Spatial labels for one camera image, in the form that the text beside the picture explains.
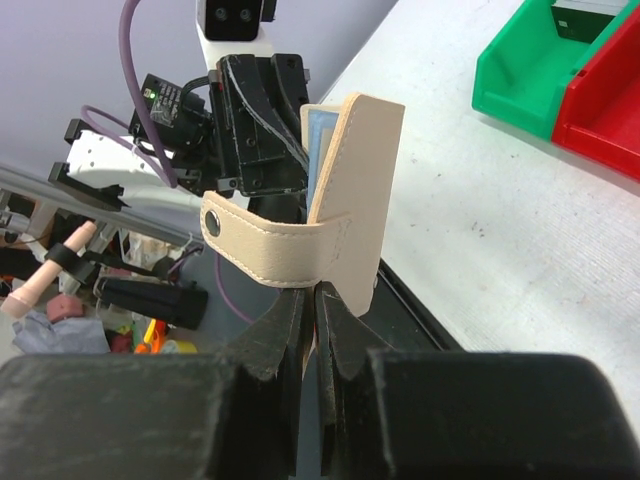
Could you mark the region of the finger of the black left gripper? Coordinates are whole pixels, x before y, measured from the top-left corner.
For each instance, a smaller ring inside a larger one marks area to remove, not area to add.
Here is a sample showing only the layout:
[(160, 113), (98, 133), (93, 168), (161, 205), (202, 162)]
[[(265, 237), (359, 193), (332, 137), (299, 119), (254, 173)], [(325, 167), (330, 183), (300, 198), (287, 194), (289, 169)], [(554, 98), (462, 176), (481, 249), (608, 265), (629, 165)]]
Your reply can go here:
[(302, 57), (231, 54), (216, 71), (216, 191), (244, 196), (306, 191), (301, 107), (309, 103)]

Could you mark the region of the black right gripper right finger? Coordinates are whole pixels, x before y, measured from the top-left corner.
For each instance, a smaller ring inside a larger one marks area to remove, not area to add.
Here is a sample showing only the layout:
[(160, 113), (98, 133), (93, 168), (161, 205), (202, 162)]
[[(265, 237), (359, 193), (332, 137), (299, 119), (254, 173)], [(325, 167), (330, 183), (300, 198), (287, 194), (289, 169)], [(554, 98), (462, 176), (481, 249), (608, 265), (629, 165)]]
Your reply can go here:
[(327, 477), (638, 477), (638, 441), (587, 359), (399, 349), (332, 284), (314, 300)]

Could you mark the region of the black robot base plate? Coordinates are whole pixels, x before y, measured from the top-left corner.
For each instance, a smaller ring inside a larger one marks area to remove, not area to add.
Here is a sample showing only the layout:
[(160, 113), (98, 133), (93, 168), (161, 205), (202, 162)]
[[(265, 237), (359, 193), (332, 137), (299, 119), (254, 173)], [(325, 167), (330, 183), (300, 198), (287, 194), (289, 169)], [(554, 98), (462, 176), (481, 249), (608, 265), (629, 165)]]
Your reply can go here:
[(384, 260), (376, 280), (371, 307), (362, 319), (381, 338), (401, 350), (463, 350)]

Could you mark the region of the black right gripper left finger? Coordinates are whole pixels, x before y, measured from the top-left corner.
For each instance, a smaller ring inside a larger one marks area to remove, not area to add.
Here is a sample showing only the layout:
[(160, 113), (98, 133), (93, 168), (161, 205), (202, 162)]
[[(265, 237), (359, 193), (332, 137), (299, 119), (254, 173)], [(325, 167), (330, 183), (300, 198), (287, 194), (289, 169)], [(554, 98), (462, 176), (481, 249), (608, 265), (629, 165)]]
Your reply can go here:
[(295, 474), (306, 294), (205, 354), (24, 355), (1, 369), (5, 479)]

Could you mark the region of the beige leather card holder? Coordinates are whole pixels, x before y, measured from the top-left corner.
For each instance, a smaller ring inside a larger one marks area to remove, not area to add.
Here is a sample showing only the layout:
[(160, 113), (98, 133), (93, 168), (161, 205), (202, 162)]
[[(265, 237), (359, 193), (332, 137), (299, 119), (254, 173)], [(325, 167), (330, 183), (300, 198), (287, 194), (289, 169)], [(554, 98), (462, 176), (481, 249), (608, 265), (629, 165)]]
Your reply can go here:
[(257, 283), (337, 289), (355, 316), (370, 309), (405, 107), (361, 93), (343, 103), (308, 220), (278, 223), (214, 191), (204, 194), (206, 244)]

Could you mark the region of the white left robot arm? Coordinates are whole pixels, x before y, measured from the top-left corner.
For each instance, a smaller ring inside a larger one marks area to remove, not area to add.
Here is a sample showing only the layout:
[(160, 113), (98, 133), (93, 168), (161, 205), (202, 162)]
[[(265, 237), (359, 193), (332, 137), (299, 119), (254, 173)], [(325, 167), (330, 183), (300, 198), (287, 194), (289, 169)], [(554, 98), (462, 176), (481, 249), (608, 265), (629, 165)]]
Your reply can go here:
[(85, 107), (70, 122), (64, 162), (49, 181), (74, 199), (119, 212), (134, 202), (187, 207), (208, 191), (248, 199), (250, 212), (298, 223), (305, 209), (309, 156), (302, 109), (309, 102), (301, 56), (228, 55), (207, 75), (176, 85), (148, 75), (142, 99), (176, 176), (171, 188), (138, 115), (113, 140)]

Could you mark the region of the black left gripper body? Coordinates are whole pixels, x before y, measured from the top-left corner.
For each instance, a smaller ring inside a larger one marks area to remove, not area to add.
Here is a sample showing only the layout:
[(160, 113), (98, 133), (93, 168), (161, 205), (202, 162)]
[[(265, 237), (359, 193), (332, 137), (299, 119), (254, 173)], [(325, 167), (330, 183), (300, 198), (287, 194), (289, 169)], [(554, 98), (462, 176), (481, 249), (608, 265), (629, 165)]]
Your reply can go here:
[(212, 116), (205, 100), (192, 88), (203, 83), (204, 79), (199, 78), (179, 86), (149, 74), (141, 87), (178, 185), (195, 195), (213, 190), (222, 173)]

